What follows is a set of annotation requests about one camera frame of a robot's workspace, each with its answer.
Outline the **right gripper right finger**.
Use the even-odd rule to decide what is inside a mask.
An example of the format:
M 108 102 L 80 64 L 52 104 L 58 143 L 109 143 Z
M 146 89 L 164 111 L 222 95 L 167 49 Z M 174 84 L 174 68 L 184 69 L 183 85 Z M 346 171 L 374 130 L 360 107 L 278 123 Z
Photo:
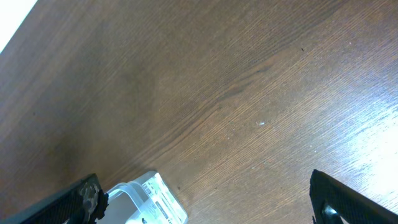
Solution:
M 310 178 L 309 195 L 316 224 L 397 223 L 397 214 L 316 169 Z

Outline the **clear plastic container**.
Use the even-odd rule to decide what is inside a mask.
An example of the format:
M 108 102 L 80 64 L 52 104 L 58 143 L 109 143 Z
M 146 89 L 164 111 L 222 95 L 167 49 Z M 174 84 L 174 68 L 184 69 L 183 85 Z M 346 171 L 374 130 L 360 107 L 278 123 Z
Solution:
M 187 224 L 188 215 L 156 171 L 108 191 L 108 206 L 98 224 Z

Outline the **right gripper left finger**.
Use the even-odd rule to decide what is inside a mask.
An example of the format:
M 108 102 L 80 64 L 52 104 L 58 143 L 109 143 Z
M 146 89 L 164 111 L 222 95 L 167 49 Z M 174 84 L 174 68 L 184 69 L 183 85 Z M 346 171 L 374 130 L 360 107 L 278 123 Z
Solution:
M 108 199 L 97 175 L 90 174 L 1 224 L 95 224 L 105 216 Z

